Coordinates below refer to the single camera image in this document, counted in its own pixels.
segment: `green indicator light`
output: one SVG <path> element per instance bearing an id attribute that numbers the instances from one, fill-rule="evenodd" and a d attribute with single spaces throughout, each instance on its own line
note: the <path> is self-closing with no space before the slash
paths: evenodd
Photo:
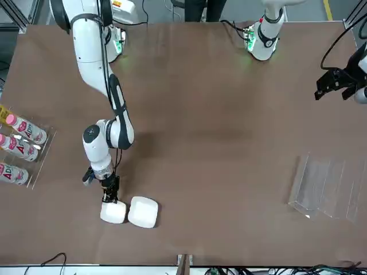
<path id="1" fill-rule="evenodd" d="M 114 41 L 115 43 L 115 49 L 117 51 L 118 54 L 120 54 L 122 52 L 122 43 L 121 42 L 116 42 Z"/>

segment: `yellow floor line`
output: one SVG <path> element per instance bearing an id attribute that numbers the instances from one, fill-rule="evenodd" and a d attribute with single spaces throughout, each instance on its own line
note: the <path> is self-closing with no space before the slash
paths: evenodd
<path id="1" fill-rule="evenodd" d="M 327 20 L 332 21 L 333 20 L 333 15 L 331 14 L 329 0 L 323 0 L 323 5 L 325 6 Z"/>

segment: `plastic bottle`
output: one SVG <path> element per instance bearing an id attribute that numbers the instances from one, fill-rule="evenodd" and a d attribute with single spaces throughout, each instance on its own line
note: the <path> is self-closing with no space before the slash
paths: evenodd
<path id="1" fill-rule="evenodd" d="M 0 163 L 0 180 L 3 182 L 22 185 L 27 182 L 28 176 L 29 174 L 25 169 L 6 163 Z"/>
<path id="2" fill-rule="evenodd" d="M 27 142 L 16 139 L 12 136 L 5 136 L 0 134 L 0 147 L 6 152 L 10 152 L 21 159 L 28 162 L 34 161 L 38 156 L 38 150 Z"/>
<path id="3" fill-rule="evenodd" d="M 7 116 L 6 124 L 12 126 L 22 136 L 38 145 L 44 144 L 47 139 L 47 134 L 44 130 L 14 114 Z"/>

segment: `clear plastic tray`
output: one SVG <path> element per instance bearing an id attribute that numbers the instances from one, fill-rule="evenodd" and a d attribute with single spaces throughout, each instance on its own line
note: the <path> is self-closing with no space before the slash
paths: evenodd
<path id="1" fill-rule="evenodd" d="M 33 162 L 27 162 L 26 160 L 18 158 L 17 156 L 9 152 L 5 152 L 4 150 L 1 150 L 0 161 L 5 162 L 9 165 L 14 165 L 19 168 L 26 169 L 29 173 L 29 178 L 27 182 L 23 184 L 23 186 L 34 189 L 38 176 L 41 172 L 41 169 L 47 157 L 48 151 L 52 145 L 52 141 L 55 137 L 56 130 L 49 125 L 42 124 L 39 121 L 34 121 L 32 117 L 26 117 L 26 116 L 21 116 L 21 117 L 23 117 L 24 119 L 28 121 L 31 121 L 35 125 L 39 126 L 41 129 L 45 130 L 47 133 L 47 140 L 42 145 L 34 144 L 30 142 L 29 140 L 25 139 L 23 136 L 19 135 L 17 131 L 15 131 L 12 127 L 2 124 L 0 133 L 2 133 L 3 135 L 7 135 L 7 136 L 14 136 L 16 139 L 21 139 L 23 142 L 27 142 L 31 144 L 36 149 L 38 149 L 38 157 Z"/>
<path id="2" fill-rule="evenodd" d="M 288 204 L 311 219 L 324 213 L 356 222 L 365 172 L 365 159 L 301 156 Z"/>

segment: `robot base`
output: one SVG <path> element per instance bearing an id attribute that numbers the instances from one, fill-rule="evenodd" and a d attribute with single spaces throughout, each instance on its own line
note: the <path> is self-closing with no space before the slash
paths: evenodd
<path id="1" fill-rule="evenodd" d="M 271 47 L 266 48 L 258 36 L 257 29 L 259 26 L 260 22 L 256 22 L 244 31 L 244 38 L 246 39 L 244 41 L 245 48 L 255 59 L 259 61 L 267 61 L 276 49 L 278 38 Z"/>
<path id="2" fill-rule="evenodd" d="M 107 28 L 110 30 L 110 40 L 106 45 L 107 61 L 112 63 L 123 53 L 126 32 L 112 25 Z"/>

